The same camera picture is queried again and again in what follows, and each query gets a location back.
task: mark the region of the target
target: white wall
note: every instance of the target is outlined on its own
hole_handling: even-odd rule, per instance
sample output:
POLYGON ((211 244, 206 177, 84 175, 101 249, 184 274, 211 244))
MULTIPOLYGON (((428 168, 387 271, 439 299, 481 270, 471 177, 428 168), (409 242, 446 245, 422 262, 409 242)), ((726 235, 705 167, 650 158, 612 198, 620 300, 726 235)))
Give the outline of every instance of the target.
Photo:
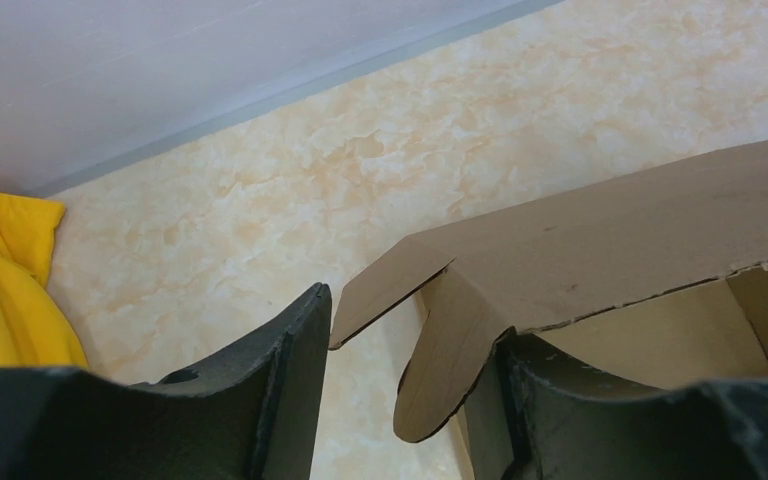
POLYGON ((516 3, 0 0, 0 189, 38 189, 516 3))

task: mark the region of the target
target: beige tile floor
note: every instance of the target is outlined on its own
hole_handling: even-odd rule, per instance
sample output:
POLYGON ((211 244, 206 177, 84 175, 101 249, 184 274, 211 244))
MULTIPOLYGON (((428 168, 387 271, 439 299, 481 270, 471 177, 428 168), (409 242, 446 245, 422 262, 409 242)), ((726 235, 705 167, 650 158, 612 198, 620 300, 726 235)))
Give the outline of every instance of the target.
MULTIPOLYGON (((157 380, 403 235, 768 139, 768 0, 567 0, 56 196, 51 292, 93 368, 157 380)), ((398 441, 400 307, 330 356, 313 478, 460 478, 398 441)))

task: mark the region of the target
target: box flap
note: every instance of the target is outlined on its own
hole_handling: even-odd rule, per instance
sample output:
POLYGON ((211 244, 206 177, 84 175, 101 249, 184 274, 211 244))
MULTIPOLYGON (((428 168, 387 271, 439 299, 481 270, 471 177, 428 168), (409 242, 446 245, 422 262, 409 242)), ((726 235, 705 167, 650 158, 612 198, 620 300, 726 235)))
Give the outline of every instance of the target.
MULTIPOLYGON (((397 435, 416 442, 437 431, 463 402, 505 332, 560 328, 768 262, 768 141, 410 238, 446 255, 436 263, 423 260, 429 262, 423 274, 409 255, 392 255, 399 265, 390 265, 385 288, 365 280, 365 287, 345 292, 343 302, 352 303, 338 307, 335 331, 340 330, 332 345, 420 286, 433 275, 432 267, 451 262, 396 403, 397 435), (409 280, 398 281, 402 277, 409 280)), ((392 262, 382 257, 373 270, 385 271, 382 261, 392 262)))
POLYGON ((343 288, 329 348, 340 348, 439 275, 454 257, 405 237, 343 288))

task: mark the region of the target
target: cardboard box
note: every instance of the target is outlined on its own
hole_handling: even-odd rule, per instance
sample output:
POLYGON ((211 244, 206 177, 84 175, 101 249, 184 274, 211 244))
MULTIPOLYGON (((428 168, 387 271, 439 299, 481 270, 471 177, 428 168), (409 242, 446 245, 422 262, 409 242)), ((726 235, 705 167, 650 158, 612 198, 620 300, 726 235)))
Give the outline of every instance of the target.
POLYGON ((410 235, 346 285, 331 348, 417 291, 394 418, 409 442, 512 334, 659 388, 768 375, 768 141, 410 235))

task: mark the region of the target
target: yellow shirt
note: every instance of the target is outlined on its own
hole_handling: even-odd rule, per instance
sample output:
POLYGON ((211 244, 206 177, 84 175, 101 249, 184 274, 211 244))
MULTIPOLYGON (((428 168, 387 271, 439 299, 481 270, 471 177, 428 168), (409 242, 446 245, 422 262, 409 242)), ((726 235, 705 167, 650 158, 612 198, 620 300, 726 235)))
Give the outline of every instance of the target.
POLYGON ((78 337, 45 291, 64 210, 0 193, 0 367, 87 366, 78 337))

